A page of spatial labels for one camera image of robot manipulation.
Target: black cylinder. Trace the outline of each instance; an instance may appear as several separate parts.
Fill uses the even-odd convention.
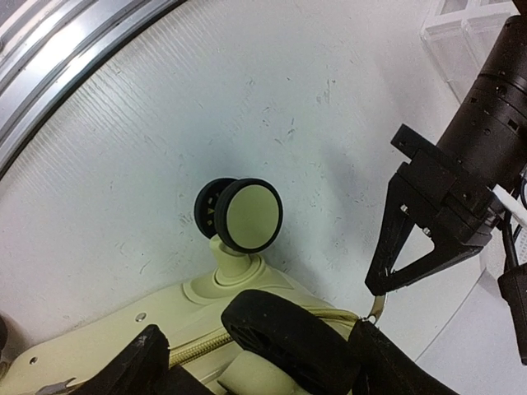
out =
[[[527,19],[507,19],[437,146],[489,188],[511,191],[527,163]]]

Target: white cable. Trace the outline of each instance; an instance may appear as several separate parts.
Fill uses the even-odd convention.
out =
[[[505,189],[500,185],[496,185],[492,192],[496,195],[498,200],[509,210],[512,216],[520,223],[523,228],[527,228],[527,210],[520,202],[514,199]]]

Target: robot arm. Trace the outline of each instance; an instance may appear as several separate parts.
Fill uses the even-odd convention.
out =
[[[379,242],[366,277],[384,295],[478,254],[495,227],[507,251],[501,294],[511,307],[527,365],[527,267],[519,266],[511,213],[493,193],[514,198],[525,186],[527,164],[527,18],[506,21],[482,71],[434,146],[403,125],[392,144],[403,163],[389,182]],[[395,261],[417,225],[435,248],[399,271]]]

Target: metal frame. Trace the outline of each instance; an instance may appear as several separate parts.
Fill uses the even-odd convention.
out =
[[[0,178],[78,85],[186,0],[27,0],[0,26]]]

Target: white plastic box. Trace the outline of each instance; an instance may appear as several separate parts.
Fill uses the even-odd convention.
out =
[[[435,0],[421,39],[441,77],[463,101],[505,20],[518,11],[510,0]]]

